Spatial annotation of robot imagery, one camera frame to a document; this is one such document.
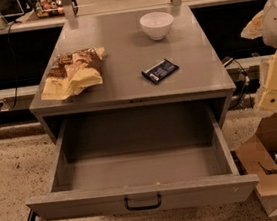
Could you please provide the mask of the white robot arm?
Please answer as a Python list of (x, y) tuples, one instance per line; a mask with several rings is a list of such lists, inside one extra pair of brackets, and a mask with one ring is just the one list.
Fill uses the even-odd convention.
[(267, 61), (262, 73), (257, 106), (261, 110), (277, 110), (277, 0), (268, 0), (262, 11), (250, 20), (241, 32), (241, 37), (262, 37), (267, 46), (275, 48), (275, 54)]

